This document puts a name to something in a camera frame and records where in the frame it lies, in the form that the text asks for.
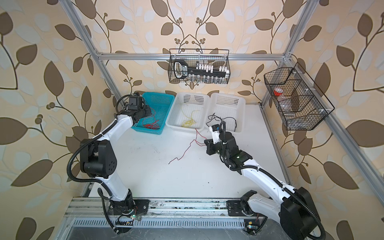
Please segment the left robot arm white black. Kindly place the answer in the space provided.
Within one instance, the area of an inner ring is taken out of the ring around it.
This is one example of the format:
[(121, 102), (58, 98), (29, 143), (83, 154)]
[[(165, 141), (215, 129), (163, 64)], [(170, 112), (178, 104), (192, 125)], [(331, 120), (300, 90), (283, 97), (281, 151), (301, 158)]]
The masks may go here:
[(70, 180), (78, 183), (98, 183), (98, 194), (102, 203), (109, 202), (115, 215), (140, 215), (148, 211), (149, 201), (133, 199), (133, 194), (116, 173), (118, 166), (113, 145), (122, 134), (149, 117), (152, 112), (139, 93), (121, 97), (123, 108), (102, 132), (91, 139), (81, 141), (67, 165)]

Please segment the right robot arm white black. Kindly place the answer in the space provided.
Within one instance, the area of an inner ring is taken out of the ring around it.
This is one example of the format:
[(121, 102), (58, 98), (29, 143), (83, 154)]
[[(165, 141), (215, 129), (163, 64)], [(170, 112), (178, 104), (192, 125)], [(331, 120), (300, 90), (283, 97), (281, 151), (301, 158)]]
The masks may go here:
[(263, 169), (251, 155), (239, 149), (235, 137), (226, 130), (226, 122), (209, 128), (211, 139), (204, 141), (209, 156), (217, 154), (222, 163), (258, 185), (268, 197), (248, 191), (241, 197), (243, 215), (262, 214), (279, 223), (292, 240), (326, 239), (326, 230), (311, 194), (303, 187), (280, 181)]

